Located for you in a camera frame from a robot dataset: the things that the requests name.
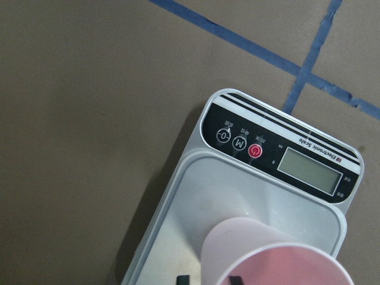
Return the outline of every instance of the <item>blue tape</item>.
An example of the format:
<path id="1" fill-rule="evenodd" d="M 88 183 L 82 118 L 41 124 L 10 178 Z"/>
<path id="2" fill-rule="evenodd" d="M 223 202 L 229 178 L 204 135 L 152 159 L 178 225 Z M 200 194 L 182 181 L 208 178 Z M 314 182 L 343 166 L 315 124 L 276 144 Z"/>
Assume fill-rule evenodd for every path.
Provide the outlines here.
<path id="1" fill-rule="evenodd" d="M 339 86 L 334 85 L 321 77 L 311 74 L 308 83 L 318 89 L 321 89 L 335 98 L 360 109 L 362 112 L 380 120 L 380 108 L 359 98 L 354 98 L 352 94 Z"/>
<path id="2" fill-rule="evenodd" d="M 196 26 L 210 32 L 211 34 L 237 46 L 238 48 L 241 48 L 246 52 L 249 52 L 250 54 L 267 61 L 277 68 L 280 68 L 283 71 L 296 76 L 296 81 L 291 92 L 288 95 L 287 101 L 283 108 L 286 113 L 290 114 L 292 112 L 298 101 L 301 91 L 305 87 L 305 84 L 308 83 L 380 120 L 380 108 L 362 99 L 354 98 L 348 91 L 345 91 L 333 83 L 330 83 L 327 80 L 324 80 L 323 78 L 311 73 L 316 59 L 319 56 L 320 49 L 327 38 L 328 32 L 330 31 L 334 15 L 341 5 L 342 0 L 331 1 L 328 7 L 327 15 L 321 22 L 321 26 L 317 32 L 316 37 L 314 38 L 309 54 L 306 57 L 302 67 L 299 67 L 298 65 L 282 58 L 281 56 L 276 55 L 275 53 L 263 48 L 262 46 L 206 19 L 202 15 L 199 15 L 198 13 L 188 9 L 181 4 L 176 3 L 173 0 L 149 1 L 183 18 L 184 20 L 195 24 Z"/>
<path id="3" fill-rule="evenodd" d="M 208 19 L 190 10 L 189 8 L 178 4 L 173 0 L 149 0 L 152 3 L 172 12 L 173 14 L 189 21 L 192 24 L 210 32 L 211 34 L 249 52 L 251 55 L 257 56 L 266 62 L 286 71 L 294 76 L 300 71 L 300 67 L 287 59 L 265 49 L 264 47 L 247 40 L 246 38 L 224 28 Z"/>
<path id="4" fill-rule="evenodd" d="M 310 51 L 303 62 L 299 74 L 297 74 L 296 82 L 290 91 L 288 98 L 283 107 L 285 113 L 291 114 L 294 107 L 297 104 L 298 98 L 301 94 L 302 89 L 305 87 L 308 77 L 315 65 L 316 59 L 319 56 L 322 45 L 325 43 L 330 28 L 333 24 L 333 18 L 339 9 L 342 0 L 332 0 L 327 9 L 327 14 L 321 22 L 318 32 L 313 40 Z"/>

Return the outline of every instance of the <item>pink cup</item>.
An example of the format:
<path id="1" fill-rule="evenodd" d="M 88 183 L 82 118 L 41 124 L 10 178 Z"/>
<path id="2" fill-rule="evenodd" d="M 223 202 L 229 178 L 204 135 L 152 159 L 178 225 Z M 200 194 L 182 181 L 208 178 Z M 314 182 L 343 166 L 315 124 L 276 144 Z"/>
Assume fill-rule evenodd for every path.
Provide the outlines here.
<path id="1" fill-rule="evenodd" d="M 353 285 L 325 252 L 245 217 L 218 224 L 202 246 L 202 285 L 230 285 L 230 276 L 244 285 Z"/>

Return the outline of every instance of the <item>red power button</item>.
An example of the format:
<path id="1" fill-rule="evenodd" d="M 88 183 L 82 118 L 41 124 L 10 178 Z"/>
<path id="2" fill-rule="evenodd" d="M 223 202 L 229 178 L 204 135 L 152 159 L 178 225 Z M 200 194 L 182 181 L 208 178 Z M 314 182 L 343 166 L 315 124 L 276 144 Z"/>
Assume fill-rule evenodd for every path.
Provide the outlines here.
<path id="1" fill-rule="evenodd" d="M 248 147 L 248 154 L 253 159 L 257 159 L 262 155 L 262 147 L 259 144 L 251 144 Z"/>

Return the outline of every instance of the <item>cardboard surface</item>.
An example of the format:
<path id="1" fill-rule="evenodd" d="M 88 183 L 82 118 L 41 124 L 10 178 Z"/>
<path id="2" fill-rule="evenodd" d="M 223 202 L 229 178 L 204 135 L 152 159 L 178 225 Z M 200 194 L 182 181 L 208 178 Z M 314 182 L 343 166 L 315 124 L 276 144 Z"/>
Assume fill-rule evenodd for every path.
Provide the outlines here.
<path id="1" fill-rule="evenodd" d="M 329 3 L 204 2 L 180 1 L 298 65 Z M 313 72 L 380 106 L 380 7 L 355 5 Z M 2 3 L 0 17 L 2 284 L 117 283 L 206 99 L 233 87 L 281 109 L 295 81 L 149 1 Z M 365 157 L 339 260 L 375 284 L 380 123 L 308 86 L 294 115 Z"/>

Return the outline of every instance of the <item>electronic scale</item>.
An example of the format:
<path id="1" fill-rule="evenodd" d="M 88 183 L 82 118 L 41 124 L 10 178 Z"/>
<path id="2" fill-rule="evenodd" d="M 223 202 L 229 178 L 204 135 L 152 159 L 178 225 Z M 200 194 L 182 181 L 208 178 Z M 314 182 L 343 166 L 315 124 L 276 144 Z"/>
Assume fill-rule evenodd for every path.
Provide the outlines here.
<path id="1" fill-rule="evenodd" d="M 210 230 L 249 217 L 336 257 L 364 172 L 351 146 L 249 95 L 214 93 L 190 136 L 123 285 L 201 284 Z"/>

